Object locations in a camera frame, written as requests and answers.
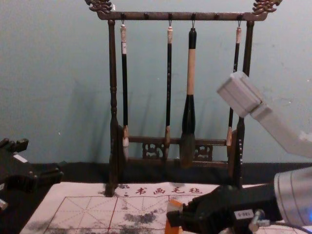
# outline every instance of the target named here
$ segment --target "orange object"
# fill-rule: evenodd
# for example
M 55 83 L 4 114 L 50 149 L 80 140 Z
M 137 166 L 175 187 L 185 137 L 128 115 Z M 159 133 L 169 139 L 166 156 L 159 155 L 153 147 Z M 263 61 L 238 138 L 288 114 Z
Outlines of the orange object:
M 167 212 L 182 211 L 183 204 L 176 200 L 170 200 L 167 205 Z M 166 220 L 165 234 L 181 234 L 183 232 L 181 227 L 171 227 L 168 220 Z

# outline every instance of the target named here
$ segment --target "carved dragon finial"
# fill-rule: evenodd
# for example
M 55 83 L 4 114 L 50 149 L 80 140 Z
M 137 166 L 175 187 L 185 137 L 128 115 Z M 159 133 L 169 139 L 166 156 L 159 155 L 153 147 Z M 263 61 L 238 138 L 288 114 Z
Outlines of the carved dragon finial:
M 273 8 L 274 5 L 278 6 L 282 0 L 255 0 L 253 4 L 253 14 L 261 15 L 262 13 L 269 13 L 276 11 L 276 8 Z
M 97 13 L 104 13 L 104 14 L 109 14 L 111 12 L 111 5 L 112 3 L 110 0 L 85 0 L 86 3 L 90 6 L 89 9 L 91 11 L 97 12 Z

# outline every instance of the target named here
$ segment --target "gray robotic arm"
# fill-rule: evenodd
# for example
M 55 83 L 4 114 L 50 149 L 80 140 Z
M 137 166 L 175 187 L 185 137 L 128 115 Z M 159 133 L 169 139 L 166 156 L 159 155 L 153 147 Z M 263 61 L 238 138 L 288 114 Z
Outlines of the gray robotic arm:
M 312 135 L 290 129 L 246 74 L 232 73 L 217 92 L 240 117 L 250 114 L 257 120 L 286 152 L 312 158 Z M 286 223 L 312 225 L 312 167 L 276 174 L 274 191 Z

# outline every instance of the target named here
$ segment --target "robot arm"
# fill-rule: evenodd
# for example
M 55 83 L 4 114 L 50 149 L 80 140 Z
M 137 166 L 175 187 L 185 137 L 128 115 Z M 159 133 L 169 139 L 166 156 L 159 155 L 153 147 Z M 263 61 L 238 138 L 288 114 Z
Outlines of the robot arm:
M 243 72 L 232 73 L 217 92 L 240 117 L 250 114 L 257 120 L 287 153 L 312 158 L 312 137 L 289 128 Z
M 240 117 L 250 114 L 256 119 L 288 153 L 312 157 L 311 136 L 290 129 L 243 72 L 231 74 L 217 92 Z M 183 204 L 182 211 L 168 212 L 167 218 L 172 227 L 209 234 L 231 227 L 238 233 L 256 232 L 282 219 L 291 225 L 312 225 L 312 167 L 278 173 L 273 183 L 263 186 L 219 186 Z
M 312 158 L 311 134 L 294 132 L 265 103 L 246 74 L 232 73 L 217 92 L 240 117 L 250 114 L 257 120 L 287 153 Z M 275 175 L 274 191 L 285 222 L 299 226 L 312 224 L 312 168 Z

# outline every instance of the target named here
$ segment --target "teal wall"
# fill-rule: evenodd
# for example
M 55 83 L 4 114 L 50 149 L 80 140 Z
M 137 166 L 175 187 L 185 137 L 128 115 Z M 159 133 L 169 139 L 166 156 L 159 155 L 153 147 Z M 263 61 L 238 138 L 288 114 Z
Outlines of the teal wall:
M 246 0 L 114 0 L 118 11 L 251 11 Z M 312 131 L 312 2 L 283 1 L 256 22 L 250 77 L 297 130 Z M 0 5 L 0 137 L 30 140 L 31 162 L 108 162 L 109 61 L 107 22 L 84 0 L 2 0 Z M 163 136 L 168 23 L 126 21 L 129 131 Z M 172 136 L 181 134 L 191 22 L 174 21 Z M 116 23 L 118 120 L 122 124 L 120 22 Z M 233 69 L 237 22 L 196 22 L 197 137 L 225 138 L 228 106 L 216 93 Z M 246 25 L 239 69 L 242 69 Z M 302 162 L 250 117 L 245 162 Z M 141 147 L 131 145 L 132 155 Z M 171 147 L 171 157 L 178 148 Z M 214 148 L 215 159 L 226 158 Z

